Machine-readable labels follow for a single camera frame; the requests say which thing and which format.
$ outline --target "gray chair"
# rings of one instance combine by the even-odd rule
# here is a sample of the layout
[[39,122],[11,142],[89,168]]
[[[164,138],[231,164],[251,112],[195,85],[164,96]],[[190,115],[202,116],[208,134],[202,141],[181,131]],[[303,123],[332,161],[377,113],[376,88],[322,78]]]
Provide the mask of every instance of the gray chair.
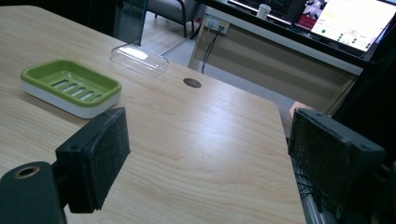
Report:
[[148,0],[147,11],[184,26],[184,37],[187,37],[186,23],[191,22],[194,33],[194,19],[199,17],[202,4],[195,0]]

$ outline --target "transparent lid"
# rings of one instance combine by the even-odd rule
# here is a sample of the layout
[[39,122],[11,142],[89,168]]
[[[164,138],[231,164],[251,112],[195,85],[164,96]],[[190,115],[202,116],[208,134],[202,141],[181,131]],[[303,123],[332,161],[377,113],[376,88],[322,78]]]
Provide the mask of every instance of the transparent lid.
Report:
[[111,50],[111,61],[148,77],[158,77],[166,72],[168,60],[161,55],[127,44]]

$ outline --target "computer monitor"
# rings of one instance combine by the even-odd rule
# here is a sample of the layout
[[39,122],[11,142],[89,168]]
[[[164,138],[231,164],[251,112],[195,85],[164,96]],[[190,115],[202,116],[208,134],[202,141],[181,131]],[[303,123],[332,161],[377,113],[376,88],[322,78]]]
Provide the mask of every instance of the computer monitor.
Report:
[[308,0],[296,26],[364,53],[386,29],[396,12],[377,0]]

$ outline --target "electrical socket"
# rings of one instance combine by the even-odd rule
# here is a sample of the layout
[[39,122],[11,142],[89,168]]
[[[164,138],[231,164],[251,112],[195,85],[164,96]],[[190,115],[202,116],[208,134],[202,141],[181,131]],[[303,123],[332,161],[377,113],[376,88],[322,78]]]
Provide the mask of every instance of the electrical socket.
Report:
[[227,21],[222,21],[221,19],[210,16],[208,15],[206,17],[206,22],[205,22],[206,27],[210,27],[210,30],[217,31],[220,26],[223,27],[222,30],[220,31],[222,34],[227,34],[228,27],[230,26],[230,23]]

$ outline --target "desk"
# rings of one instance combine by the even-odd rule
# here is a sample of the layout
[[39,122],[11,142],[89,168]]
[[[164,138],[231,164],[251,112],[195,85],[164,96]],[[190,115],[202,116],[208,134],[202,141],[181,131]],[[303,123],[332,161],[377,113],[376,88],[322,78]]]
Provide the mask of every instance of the desk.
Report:
[[[357,65],[216,8],[206,8],[202,24],[208,16],[227,21],[230,27],[217,38],[207,63],[323,113],[335,112],[362,71]],[[201,61],[214,36],[201,27],[189,68],[201,71]]]
[[22,90],[23,68],[66,58],[121,82],[132,151],[103,209],[66,207],[68,223],[305,223],[275,104],[176,63],[137,74],[110,61],[122,44],[38,7],[0,7],[0,175],[55,162],[88,122]]

